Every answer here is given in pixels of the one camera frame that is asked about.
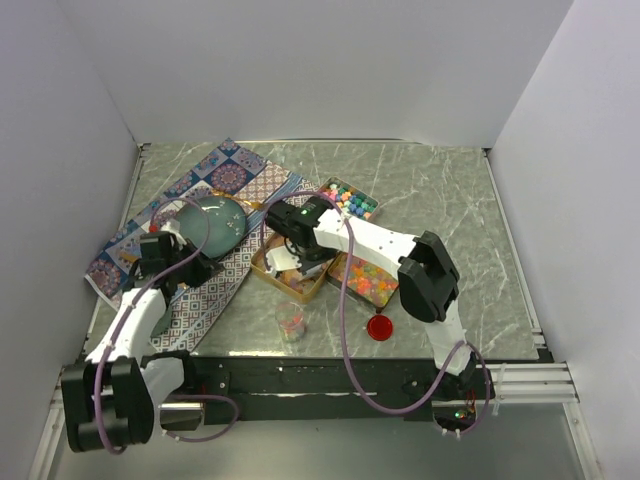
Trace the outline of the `metal scoop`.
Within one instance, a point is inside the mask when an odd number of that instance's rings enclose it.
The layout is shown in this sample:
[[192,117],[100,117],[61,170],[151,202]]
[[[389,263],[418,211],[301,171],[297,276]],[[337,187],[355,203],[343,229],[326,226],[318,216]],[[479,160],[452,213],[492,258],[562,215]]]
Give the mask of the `metal scoop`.
[[307,294],[320,277],[320,273],[302,274],[296,269],[285,270],[278,274],[280,283],[299,294]]

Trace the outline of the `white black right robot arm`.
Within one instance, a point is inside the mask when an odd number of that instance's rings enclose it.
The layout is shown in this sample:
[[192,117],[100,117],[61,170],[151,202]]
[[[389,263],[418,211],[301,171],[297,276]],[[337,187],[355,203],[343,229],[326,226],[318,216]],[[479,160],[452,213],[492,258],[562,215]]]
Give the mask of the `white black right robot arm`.
[[439,372],[438,387],[460,398],[473,385],[458,296],[459,272],[440,237],[395,232],[343,212],[322,194],[296,207],[283,199],[266,207],[264,222],[288,239],[306,259],[311,254],[345,252],[371,263],[398,281],[400,302],[411,317],[426,324]]

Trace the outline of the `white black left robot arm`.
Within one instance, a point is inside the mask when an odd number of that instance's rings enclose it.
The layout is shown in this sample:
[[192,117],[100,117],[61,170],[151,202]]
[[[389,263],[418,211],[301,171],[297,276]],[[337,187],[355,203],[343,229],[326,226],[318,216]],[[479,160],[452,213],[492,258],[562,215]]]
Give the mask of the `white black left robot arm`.
[[85,359],[62,372],[67,440],[76,453],[120,454],[145,444],[168,396],[184,402],[198,392],[199,377],[187,351],[151,356],[144,351],[168,316],[178,286],[201,286],[221,267],[171,231],[142,235],[140,250],[107,333]]

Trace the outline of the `gold tin of popsicle candies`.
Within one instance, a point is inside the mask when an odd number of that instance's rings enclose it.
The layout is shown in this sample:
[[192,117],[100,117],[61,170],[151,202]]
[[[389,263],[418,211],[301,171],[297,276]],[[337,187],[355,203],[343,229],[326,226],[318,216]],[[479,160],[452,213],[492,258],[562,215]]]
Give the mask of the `gold tin of popsicle candies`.
[[285,270],[272,276],[266,272],[262,250],[258,248],[251,258],[250,268],[267,284],[289,295],[298,303],[308,304],[324,284],[327,270],[332,263],[332,260],[324,262],[310,276],[304,276],[297,269]]

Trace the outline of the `dark tin of gummy candies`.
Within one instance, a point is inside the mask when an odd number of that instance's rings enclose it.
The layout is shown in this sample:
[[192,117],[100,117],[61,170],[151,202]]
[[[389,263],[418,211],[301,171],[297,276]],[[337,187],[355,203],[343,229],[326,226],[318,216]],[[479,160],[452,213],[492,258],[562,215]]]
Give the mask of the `dark tin of gummy candies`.
[[[329,266],[327,280],[338,290],[346,272],[347,254],[340,254]],[[377,313],[382,312],[398,289],[398,282],[385,270],[354,257],[349,269],[346,294]]]

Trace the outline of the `pink tin of star candies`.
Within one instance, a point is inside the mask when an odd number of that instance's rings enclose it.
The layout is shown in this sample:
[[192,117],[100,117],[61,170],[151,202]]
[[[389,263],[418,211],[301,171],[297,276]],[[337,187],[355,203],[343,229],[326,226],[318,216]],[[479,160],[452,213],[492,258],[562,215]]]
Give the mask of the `pink tin of star candies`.
[[330,177],[320,187],[320,191],[346,213],[370,221],[379,206],[379,202],[352,184],[338,177]]

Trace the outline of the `teal ceramic plate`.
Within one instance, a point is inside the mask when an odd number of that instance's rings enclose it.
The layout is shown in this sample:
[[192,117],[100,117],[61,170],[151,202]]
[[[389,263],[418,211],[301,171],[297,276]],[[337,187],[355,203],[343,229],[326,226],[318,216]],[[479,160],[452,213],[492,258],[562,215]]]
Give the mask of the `teal ceramic plate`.
[[247,216],[234,200],[210,196],[197,200],[207,216],[188,204],[175,216],[180,233],[199,247],[208,238],[202,252],[211,259],[219,259],[231,252],[247,233]]

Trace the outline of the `clear glass jar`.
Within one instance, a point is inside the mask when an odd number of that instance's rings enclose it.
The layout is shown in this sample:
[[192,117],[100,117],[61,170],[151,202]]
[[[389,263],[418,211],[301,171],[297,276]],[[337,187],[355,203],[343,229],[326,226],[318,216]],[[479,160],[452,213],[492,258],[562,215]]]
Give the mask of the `clear glass jar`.
[[281,303],[275,309],[275,321],[285,342],[297,342],[306,333],[304,309],[297,303],[291,301]]

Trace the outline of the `gold fork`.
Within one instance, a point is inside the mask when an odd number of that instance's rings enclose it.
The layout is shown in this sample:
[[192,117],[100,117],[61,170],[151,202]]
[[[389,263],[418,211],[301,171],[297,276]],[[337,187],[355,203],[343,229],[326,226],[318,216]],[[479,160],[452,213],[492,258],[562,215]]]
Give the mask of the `gold fork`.
[[222,190],[211,188],[210,192],[214,196],[219,196],[219,197],[224,197],[224,198],[228,198],[228,199],[234,200],[235,202],[237,202],[237,203],[239,203],[241,205],[247,206],[252,210],[261,211],[261,210],[263,210],[265,208],[265,204],[264,203],[261,203],[261,202],[258,202],[258,201],[248,200],[248,199],[245,199],[245,198],[241,198],[241,197],[239,197],[237,195],[233,195],[231,193],[228,193],[228,192],[225,192],[225,191],[222,191]]

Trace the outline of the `patterned paper placemat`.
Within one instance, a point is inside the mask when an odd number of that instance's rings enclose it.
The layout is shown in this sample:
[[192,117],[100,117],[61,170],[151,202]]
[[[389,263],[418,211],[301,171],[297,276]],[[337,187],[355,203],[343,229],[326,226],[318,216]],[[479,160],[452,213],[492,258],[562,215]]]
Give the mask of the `patterned paper placemat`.
[[171,316],[150,339],[158,352],[192,350],[213,327],[250,271],[250,260],[268,230],[260,228],[265,203],[285,193],[316,188],[287,168],[280,146],[227,139],[219,146],[147,144],[124,225],[91,262],[85,278],[102,300],[118,309],[140,237],[177,220],[181,235],[219,262],[223,270],[198,288],[178,287]]

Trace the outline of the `red jar lid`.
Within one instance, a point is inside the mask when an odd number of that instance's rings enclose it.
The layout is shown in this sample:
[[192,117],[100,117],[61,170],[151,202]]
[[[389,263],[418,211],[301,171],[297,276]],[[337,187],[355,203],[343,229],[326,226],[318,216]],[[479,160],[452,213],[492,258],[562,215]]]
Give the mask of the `red jar lid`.
[[385,315],[381,314],[372,316],[366,325],[368,335],[378,342],[388,340],[393,334],[393,329],[392,321]]

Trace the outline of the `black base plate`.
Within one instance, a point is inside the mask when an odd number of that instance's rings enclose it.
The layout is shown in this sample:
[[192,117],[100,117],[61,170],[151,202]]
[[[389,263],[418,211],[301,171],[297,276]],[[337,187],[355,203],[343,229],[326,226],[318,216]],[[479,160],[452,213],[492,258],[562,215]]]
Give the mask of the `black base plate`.
[[[171,359],[184,370],[184,378],[170,397],[204,403],[204,421],[221,424],[231,416],[223,397],[235,401],[244,421],[374,418],[379,411],[360,399],[341,359],[284,357],[206,357],[185,350],[146,355],[140,361],[108,362],[102,384],[114,387],[103,401],[105,421],[122,419],[128,426],[150,417],[150,399],[143,393],[142,373],[161,360]],[[437,376],[427,359],[354,359],[361,386],[373,399],[392,409],[404,408],[434,393],[408,421],[428,421],[432,404],[497,398],[498,370],[476,368],[457,380]]]

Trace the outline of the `aluminium rail frame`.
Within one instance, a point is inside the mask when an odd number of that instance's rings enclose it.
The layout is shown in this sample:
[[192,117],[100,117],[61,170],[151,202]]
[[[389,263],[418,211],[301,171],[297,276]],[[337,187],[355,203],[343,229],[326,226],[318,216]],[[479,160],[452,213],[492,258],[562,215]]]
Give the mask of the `aluminium rail frame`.
[[[109,241],[88,281],[119,311],[97,348],[61,375],[70,448],[120,454],[148,442],[163,406],[195,403],[208,425],[241,420],[397,416],[475,430],[501,403],[574,403],[560,364],[488,361],[460,315],[460,275],[433,229],[372,222],[378,202],[331,177],[321,185],[226,140],[153,199]],[[194,308],[219,315],[250,271],[321,280],[336,261],[388,274],[430,357],[356,356],[339,318],[334,357],[194,355],[195,334],[147,354],[155,327]]]

